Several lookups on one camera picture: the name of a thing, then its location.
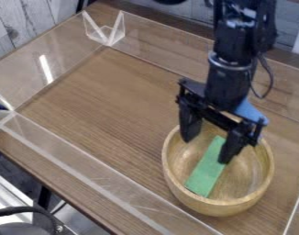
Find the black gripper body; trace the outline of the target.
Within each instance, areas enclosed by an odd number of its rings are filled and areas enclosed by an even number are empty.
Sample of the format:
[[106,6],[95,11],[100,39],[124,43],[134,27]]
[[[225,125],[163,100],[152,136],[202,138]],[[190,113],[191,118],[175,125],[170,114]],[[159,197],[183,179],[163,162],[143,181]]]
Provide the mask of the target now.
[[255,146],[262,129],[269,121],[263,113],[250,104],[247,95],[253,87],[258,62],[266,70],[270,66],[259,53],[246,63],[225,61],[213,51],[209,55],[210,71],[207,81],[190,78],[179,80],[176,104],[186,104],[201,114],[202,121],[223,129],[227,133],[239,129],[247,137],[247,145]]

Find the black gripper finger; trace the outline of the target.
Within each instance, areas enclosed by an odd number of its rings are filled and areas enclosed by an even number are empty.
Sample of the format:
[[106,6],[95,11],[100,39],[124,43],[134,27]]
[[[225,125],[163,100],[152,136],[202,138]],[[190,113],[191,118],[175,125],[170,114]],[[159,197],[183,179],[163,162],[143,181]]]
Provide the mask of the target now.
[[247,145],[246,134],[239,129],[233,129],[222,146],[218,161],[227,164]]
[[179,110],[180,135],[185,142],[191,142],[202,131],[202,117],[197,110],[182,104]]

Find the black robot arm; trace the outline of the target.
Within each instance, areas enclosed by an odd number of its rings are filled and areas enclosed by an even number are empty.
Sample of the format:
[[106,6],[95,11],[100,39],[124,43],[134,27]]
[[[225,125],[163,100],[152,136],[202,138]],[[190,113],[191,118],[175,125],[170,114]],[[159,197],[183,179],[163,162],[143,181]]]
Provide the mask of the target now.
[[203,121],[227,131],[218,161],[227,163],[242,149],[259,142],[269,124],[247,96],[257,93],[253,81],[269,63],[265,53],[277,41],[277,0],[215,0],[215,44],[209,53],[206,82],[179,80],[179,125],[183,141],[201,134]]

